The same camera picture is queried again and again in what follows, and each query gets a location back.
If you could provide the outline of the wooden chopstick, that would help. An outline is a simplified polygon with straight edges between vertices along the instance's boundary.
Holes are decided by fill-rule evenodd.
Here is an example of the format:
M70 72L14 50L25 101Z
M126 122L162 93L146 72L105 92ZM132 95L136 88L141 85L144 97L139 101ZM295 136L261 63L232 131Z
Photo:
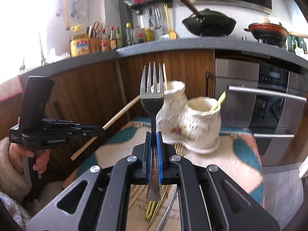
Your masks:
M135 97L133 100L131 100L127 105L125 105L115 116L113 116L104 126L103 129L107 130L112 124L114 124L120 117L122 117L132 106L134 106L139 100L140 100L140 96L138 95L137 97ZM88 146L90 146L90 144L92 144L95 140L97 139L97 137L92 137L90 140L88 140L77 152L75 152L70 159L72 161L74 161L75 159L77 159L77 157L84 152L84 150L86 148L88 148Z
M168 80L167 80L165 63L163 63L162 68L163 68L163 78L164 78L164 90L167 90L168 89Z

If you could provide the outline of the yellow plastic spoon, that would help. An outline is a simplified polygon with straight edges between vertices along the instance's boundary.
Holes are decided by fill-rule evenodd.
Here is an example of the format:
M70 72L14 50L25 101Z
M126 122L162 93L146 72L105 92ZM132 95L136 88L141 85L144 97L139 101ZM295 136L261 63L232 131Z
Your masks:
M145 212L145 220L146 221L149 221L151 219L152 214L153 214L154 209L155 209L155 206L156 206L155 201L149 201L148 207L147 207L146 212Z

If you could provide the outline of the silver metal spoon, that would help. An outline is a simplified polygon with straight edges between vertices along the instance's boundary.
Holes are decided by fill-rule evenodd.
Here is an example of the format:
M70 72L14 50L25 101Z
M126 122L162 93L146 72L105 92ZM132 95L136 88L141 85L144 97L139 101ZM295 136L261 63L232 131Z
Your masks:
M177 227L177 217L172 213L175 199L177 198L177 186L174 186L168 206L158 223L156 230L175 230Z

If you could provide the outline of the gold metal fork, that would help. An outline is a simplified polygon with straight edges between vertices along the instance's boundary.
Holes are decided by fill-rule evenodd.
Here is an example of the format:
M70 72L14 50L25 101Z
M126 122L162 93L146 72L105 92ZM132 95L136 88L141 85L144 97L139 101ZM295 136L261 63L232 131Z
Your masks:
M148 221L148 224L147 224L147 226L146 226L146 230L149 230L150 227L151 227L151 225L152 225L152 223L154 222L155 217L157 216L158 211L159 211L160 208L161 208L162 202L164 201L164 198L166 197L166 192L168 191L168 187L169 187L168 185L162 185L162 186L161 186L161 189L162 189L162 198L161 198L160 201L157 201L157 202L156 202L156 206L155 206L154 212L153 212L153 214L152 214L151 219Z

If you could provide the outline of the silver metal fork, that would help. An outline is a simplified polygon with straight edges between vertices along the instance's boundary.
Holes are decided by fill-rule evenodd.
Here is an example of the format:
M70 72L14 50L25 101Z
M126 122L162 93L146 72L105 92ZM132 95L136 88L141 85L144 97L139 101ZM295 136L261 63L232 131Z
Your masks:
M163 71L161 65L149 63L144 67L141 78L141 105L150 116L151 132L149 141L149 181L147 199L161 200L158 170L156 117L164 104Z

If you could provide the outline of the yellow green plastic fork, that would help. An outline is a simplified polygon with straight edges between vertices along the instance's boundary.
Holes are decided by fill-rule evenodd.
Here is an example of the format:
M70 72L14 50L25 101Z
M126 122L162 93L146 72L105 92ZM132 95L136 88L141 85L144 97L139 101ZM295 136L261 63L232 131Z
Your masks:
M226 91L224 91L224 92L220 95L220 97L219 97L217 103L210 109L209 114L212 114L215 110L218 109L218 107L224 102L224 100L225 100L225 98L226 98L226 95L227 95L227 93L226 93Z

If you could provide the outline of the wooden cabinet doors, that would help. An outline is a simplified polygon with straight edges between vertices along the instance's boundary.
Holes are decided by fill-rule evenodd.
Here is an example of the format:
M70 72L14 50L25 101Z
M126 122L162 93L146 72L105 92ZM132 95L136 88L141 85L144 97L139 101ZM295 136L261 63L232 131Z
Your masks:
M54 81L45 108L47 118L103 126L139 94L142 70L150 62L165 63L167 79L186 83L188 98L213 96L214 56L212 49L181 49L127 57L105 52L66 59L20 76L23 84L28 76L46 76ZM21 94L1 102L1 139L8 137L9 128L17 124L21 102ZM63 180L128 121L128 116L120 117L104 137L98 138L74 161L70 157L88 139L53 150L47 173L55 175L55 180Z

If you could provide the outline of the red cap sauce bottle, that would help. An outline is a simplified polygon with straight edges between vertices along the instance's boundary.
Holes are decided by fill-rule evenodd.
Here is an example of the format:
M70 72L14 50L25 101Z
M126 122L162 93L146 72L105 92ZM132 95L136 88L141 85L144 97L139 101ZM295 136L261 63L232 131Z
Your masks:
M108 38L105 33L105 29L101 30L101 51L107 52L108 51Z

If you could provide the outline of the yellow lid oil bottle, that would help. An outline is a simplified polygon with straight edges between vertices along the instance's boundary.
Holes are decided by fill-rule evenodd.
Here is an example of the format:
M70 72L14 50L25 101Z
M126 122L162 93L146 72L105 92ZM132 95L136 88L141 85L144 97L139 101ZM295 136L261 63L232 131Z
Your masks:
M131 27L131 23L126 23L126 43L128 46L134 44L133 28Z

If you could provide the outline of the stainless built-in oven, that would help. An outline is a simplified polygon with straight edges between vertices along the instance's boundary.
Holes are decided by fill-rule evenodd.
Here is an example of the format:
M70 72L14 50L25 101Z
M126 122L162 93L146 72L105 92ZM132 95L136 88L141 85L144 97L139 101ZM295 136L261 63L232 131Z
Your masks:
M277 165L301 119L307 78L271 65L216 59L215 98L223 92L222 125L249 129L262 165Z

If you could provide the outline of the yellow mustard bottle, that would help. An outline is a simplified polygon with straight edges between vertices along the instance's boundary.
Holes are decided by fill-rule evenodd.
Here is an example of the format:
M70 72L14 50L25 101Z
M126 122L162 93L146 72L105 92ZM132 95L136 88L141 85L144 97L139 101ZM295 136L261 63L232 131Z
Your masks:
M145 40L146 42L153 41L153 34L150 27L145 28Z

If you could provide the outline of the yellow hanging spatula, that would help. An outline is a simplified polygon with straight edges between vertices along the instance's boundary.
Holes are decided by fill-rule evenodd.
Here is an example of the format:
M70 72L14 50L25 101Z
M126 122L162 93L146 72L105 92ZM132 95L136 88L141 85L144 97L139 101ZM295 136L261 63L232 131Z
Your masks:
M164 6L164 11L165 11L165 14L166 14L166 20L167 20L167 26L168 26L167 34L168 34L170 40L175 40L177 38L177 34L171 28L168 5L165 3L163 6Z

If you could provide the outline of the grey speckled countertop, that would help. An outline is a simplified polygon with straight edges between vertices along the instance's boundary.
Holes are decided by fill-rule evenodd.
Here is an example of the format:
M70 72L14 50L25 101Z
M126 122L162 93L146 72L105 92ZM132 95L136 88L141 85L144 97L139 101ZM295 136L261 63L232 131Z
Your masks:
M142 44L136 44L116 51L99 52L88 55L81 55L74 58L64 59L59 62L47 64L27 70L20 74L23 84L29 76L51 77L55 74L82 67L85 65L104 62L107 60L121 59L135 55L143 55L155 52L179 51L187 49L226 49L231 51L242 51L253 56L274 57L287 62L294 63L307 69L307 60L294 53L283 50L279 47L257 43L252 41L243 41L228 37L201 37L201 38L182 38L166 41L152 41Z

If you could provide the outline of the red orange pan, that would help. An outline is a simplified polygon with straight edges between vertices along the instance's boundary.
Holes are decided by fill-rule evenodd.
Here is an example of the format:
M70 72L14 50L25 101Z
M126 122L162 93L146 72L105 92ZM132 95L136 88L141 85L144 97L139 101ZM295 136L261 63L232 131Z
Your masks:
M289 32L283 26L274 23L251 23L245 31L250 32L255 39L282 47L288 36L308 38L307 34Z

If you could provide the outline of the black wall shelf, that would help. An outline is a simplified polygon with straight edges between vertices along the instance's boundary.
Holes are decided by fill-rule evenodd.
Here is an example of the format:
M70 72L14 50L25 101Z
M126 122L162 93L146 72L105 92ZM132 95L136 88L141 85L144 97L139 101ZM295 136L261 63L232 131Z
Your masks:
M140 10L154 4L167 4L168 8L173 6L173 0L147 0L133 5L127 5L132 10Z

